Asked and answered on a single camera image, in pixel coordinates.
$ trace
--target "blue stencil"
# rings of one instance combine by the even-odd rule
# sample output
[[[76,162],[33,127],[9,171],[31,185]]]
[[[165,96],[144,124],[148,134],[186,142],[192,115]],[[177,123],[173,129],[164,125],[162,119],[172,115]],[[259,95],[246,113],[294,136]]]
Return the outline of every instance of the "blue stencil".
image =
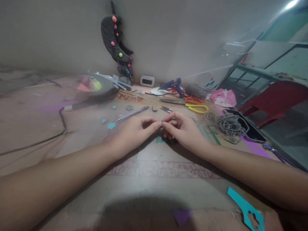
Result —
[[[108,129],[113,129],[114,127],[116,127],[115,123],[108,124]]]
[[[235,201],[235,203],[240,207],[244,216],[244,223],[252,230],[257,231],[253,228],[251,221],[248,217],[249,212],[256,215],[256,220],[259,222],[258,231],[265,231],[264,229],[264,217],[256,210],[250,203],[248,203],[243,197],[241,197],[232,188],[228,188],[228,195]]]

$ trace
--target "scissors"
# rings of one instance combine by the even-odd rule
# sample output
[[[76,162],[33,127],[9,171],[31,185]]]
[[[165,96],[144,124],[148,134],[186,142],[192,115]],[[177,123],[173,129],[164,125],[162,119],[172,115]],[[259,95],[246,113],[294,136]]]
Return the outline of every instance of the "scissors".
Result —
[[[179,104],[179,105],[184,105],[188,107],[189,110],[198,113],[198,114],[204,114],[204,111],[199,111],[194,109],[193,107],[202,107],[205,110],[208,110],[209,108],[204,105],[204,101],[196,98],[196,97],[187,97],[184,100],[177,100],[177,99],[160,99],[161,102],[165,103],[172,103],[172,104]]]
[[[168,113],[173,112],[173,110],[172,110],[172,109],[170,109],[170,108],[168,108],[168,107],[164,107],[164,106],[161,106],[161,108],[160,108],[160,109],[162,109],[163,111],[168,112]]]

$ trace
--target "left hand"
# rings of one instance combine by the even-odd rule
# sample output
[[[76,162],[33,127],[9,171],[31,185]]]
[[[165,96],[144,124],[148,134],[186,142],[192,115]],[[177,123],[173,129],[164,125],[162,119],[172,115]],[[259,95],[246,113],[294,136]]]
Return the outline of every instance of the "left hand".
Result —
[[[128,119],[122,130],[111,141],[118,159],[139,147],[154,132],[160,129],[162,122],[152,116],[133,116]]]

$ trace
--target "hand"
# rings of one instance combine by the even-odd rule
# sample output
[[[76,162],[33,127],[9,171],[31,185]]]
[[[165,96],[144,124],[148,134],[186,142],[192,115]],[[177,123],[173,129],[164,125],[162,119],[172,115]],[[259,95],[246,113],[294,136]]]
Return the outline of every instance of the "hand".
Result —
[[[204,138],[192,118],[188,118],[180,112],[173,111],[163,120],[164,137],[170,140],[176,138],[183,147],[196,153],[201,144],[209,143]]]
[[[152,116],[133,116],[128,119],[120,133],[111,141],[118,153],[118,159],[139,147],[154,132],[160,129],[162,122]]]

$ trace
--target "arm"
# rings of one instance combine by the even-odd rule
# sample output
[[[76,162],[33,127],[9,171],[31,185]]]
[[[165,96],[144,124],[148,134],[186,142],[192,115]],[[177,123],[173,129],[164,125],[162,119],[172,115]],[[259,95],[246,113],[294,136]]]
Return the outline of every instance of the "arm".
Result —
[[[308,213],[308,174],[281,162],[207,141],[194,121],[172,112],[163,119],[164,137],[248,185],[287,210]]]
[[[109,143],[89,147],[0,178],[0,230],[29,230],[162,123],[132,117]]]

